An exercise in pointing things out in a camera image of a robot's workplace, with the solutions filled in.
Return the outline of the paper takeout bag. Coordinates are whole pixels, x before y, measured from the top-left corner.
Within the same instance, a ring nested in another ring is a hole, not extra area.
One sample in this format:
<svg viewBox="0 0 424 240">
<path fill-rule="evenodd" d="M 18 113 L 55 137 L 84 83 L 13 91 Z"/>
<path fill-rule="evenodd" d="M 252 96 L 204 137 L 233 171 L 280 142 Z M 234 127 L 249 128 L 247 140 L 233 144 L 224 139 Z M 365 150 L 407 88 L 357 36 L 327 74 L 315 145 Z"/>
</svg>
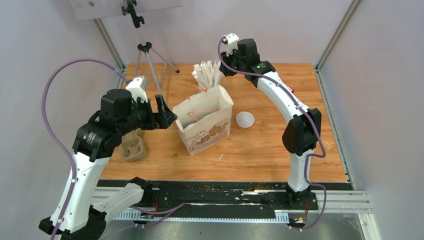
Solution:
<svg viewBox="0 0 424 240">
<path fill-rule="evenodd" d="M 173 107 L 180 138 L 190 156 L 230 137 L 233 105 L 226 89 L 216 85 L 200 88 Z"/>
</svg>

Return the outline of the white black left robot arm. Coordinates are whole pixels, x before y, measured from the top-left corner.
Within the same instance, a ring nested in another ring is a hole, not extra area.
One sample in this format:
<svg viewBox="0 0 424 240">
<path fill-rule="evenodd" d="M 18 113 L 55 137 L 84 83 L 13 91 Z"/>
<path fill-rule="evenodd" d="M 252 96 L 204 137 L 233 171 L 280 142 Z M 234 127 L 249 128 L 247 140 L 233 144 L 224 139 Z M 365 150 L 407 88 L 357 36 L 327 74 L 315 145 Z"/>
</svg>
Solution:
<svg viewBox="0 0 424 240">
<path fill-rule="evenodd" d="M 76 133 L 71 170 L 54 213 L 39 223 L 39 229 L 63 240 L 97 240 L 107 224 L 128 207 L 149 206 L 153 201 L 150 182 L 135 177 L 100 203 L 92 203 L 97 183 L 124 135 L 136 130 L 167 129 L 177 119 L 164 97 L 155 96 L 157 112 L 149 100 L 126 89 L 111 89 L 101 97 L 100 109 Z"/>
</svg>

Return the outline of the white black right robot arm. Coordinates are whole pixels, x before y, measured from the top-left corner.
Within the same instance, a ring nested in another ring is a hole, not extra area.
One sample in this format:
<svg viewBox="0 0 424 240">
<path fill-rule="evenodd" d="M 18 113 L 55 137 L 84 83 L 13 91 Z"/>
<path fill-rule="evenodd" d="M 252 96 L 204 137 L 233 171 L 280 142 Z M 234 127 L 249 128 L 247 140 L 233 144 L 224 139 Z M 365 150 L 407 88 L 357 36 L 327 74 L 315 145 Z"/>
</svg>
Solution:
<svg viewBox="0 0 424 240">
<path fill-rule="evenodd" d="M 254 39 L 239 39 L 230 33 L 222 36 L 218 44 L 226 45 L 225 51 L 218 51 L 219 70 L 224 76 L 244 75 L 273 102 L 287 123 L 282 143 L 290 155 L 287 184 L 291 191 L 285 195 L 285 201 L 290 208 L 298 209 L 305 203 L 303 192 L 310 186 L 310 157 L 314 156 L 316 146 L 322 144 L 322 114 L 319 109 L 302 103 L 281 80 L 276 68 L 269 61 L 261 60 Z"/>
</svg>

